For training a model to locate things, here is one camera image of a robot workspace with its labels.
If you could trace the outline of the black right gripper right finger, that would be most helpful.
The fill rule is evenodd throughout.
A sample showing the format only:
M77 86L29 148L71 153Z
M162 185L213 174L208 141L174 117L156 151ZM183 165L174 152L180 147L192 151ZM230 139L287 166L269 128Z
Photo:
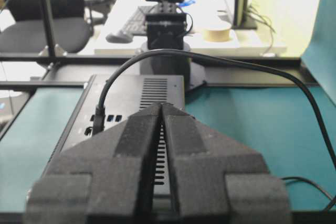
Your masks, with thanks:
M162 112L182 223L291 223L285 185L259 152L171 104Z

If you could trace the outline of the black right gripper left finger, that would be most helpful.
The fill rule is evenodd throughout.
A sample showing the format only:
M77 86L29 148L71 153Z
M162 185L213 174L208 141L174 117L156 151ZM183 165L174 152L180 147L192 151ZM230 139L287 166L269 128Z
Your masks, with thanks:
M24 223L148 223L161 106L62 151L33 186Z

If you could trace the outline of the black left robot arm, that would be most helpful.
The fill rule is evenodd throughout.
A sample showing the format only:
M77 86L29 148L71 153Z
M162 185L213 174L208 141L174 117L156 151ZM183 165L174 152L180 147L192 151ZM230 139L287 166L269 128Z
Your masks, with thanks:
M187 35L187 14L177 11L176 3L184 0L146 0L157 2L154 12L146 14L145 26L147 41L141 52L154 49L179 49L189 51L184 42ZM190 58L166 54L140 61L140 73L147 75L183 76L185 90L191 91L205 85L205 68L195 64Z

